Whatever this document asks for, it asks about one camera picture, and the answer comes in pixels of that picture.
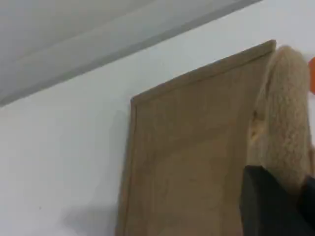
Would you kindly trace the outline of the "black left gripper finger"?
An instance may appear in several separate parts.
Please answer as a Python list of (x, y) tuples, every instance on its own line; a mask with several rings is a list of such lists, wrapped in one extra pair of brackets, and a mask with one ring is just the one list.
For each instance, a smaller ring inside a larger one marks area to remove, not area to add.
[(242, 181), (245, 236), (303, 236), (304, 220), (289, 194), (261, 166), (246, 166)]
[(307, 176), (300, 188), (299, 212), (303, 218), (305, 226), (302, 228), (300, 236), (315, 235), (315, 178)]

